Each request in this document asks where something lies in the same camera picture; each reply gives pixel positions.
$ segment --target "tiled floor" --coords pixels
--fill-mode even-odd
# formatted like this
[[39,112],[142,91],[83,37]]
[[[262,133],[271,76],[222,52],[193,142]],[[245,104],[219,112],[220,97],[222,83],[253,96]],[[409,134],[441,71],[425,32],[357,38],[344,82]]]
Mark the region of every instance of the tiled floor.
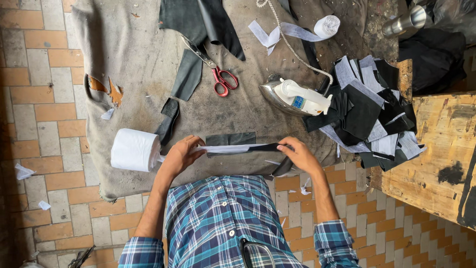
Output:
[[[85,137],[83,57],[71,27],[74,0],[0,2],[0,76],[4,178],[0,199],[15,225],[21,259],[65,268],[69,250],[96,250],[83,266],[117,266],[148,195],[98,195],[97,171]],[[18,181],[13,166],[37,171]],[[374,191],[355,164],[326,169],[341,217],[355,239],[362,267],[472,267],[476,233]],[[306,175],[270,182],[284,232],[296,257],[319,267],[313,250],[315,203],[298,190]],[[42,210],[39,201],[51,204]],[[31,255],[40,251],[36,257]]]

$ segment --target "rope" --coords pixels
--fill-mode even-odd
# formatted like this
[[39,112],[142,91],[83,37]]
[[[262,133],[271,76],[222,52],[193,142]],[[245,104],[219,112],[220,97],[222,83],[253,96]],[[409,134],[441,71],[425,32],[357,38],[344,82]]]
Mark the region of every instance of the rope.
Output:
[[302,62],[306,67],[310,68],[311,70],[314,70],[316,72],[320,72],[321,74],[323,75],[326,75],[327,77],[329,77],[329,85],[332,85],[332,83],[334,82],[334,78],[332,78],[332,75],[330,75],[329,73],[323,71],[323,70],[319,70],[317,68],[314,68],[312,67],[311,65],[309,65],[307,62],[305,62],[303,59],[301,59],[301,57],[298,56],[298,54],[294,51],[294,49],[291,47],[291,45],[289,44],[288,40],[286,39],[286,37],[284,36],[284,33],[281,29],[281,22],[279,21],[279,18],[278,18],[278,15],[276,14],[276,10],[274,10],[274,7],[273,7],[273,4],[271,3],[271,0],[264,0],[264,2],[262,4],[259,3],[260,0],[256,0],[256,5],[259,7],[259,8],[262,8],[264,6],[266,6],[266,3],[269,4],[269,7],[271,8],[271,11],[273,11],[273,14],[274,14],[274,17],[276,18],[276,21],[278,22],[278,27],[279,27],[279,32],[281,33],[281,36],[283,37],[284,39],[284,42],[286,42],[286,45],[288,45],[289,49],[291,50],[291,52],[293,52],[294,56],[296,56],[296,58]]

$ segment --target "plaid shirt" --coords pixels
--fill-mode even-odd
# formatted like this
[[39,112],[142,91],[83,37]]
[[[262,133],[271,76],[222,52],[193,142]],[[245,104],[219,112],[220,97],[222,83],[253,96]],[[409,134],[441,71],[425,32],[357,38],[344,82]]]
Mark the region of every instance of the plaid shirt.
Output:
[[[276,267],[303,268],[284,238],[279,216],[261,176],[210,177],[169,190],[167,224],[169,267],[244,267],[240,240],[265,245]],[[322,267],[358,267],[354,240],[341,220],[315,227]],[[120,268],[164,267],[163,243],[133,237]]]

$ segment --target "red scissors handle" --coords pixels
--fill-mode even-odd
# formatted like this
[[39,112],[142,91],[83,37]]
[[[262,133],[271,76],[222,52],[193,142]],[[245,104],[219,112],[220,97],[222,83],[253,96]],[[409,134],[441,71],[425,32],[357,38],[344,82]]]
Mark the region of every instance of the red scissors handle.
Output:
[[[213,76],[215,77],[215,85],[213,86],[213,90],[215,91],[216,94],[218,94],[218,96],[220,97],[226,97],[228,95],[228,90],[229,89],[236,89],[238,87],[238,79],[236,78],[236,76],[232,75],[230,72],[228,71],[222,71],[220,70],[220,68],[217,66],[216,68],[212,69],[212,72],[213,72]],[[233,80],[235,80],[235,86],[232,86],[230,85],[230,83],[228,83],[228,81],[226,81],[222,76],[221,74],[225,72],[227,73],[229,76],[231,76],[231,78],[233,78]],[[217,90],[217,86],[221,86],[223,88],[223,93],[219,93],[218,90]]]

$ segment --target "man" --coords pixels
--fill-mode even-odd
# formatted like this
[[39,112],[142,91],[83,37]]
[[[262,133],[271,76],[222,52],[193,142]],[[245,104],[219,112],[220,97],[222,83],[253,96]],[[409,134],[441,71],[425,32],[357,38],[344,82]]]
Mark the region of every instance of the man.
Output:
[[[296,138],[287,137],[279,144],[278,150],[312,178],[318,221],[314,244],[321,266],[359,267],[354,240],[339,219],[319,161]],[[205,153],[190,153],[198,145],[205,143],[190,135],[170,149],[119,267],[163,267],[166,202],[169,267],[305,267],[286,243],[262,176],[210,177],[169,189],[174,178]]]

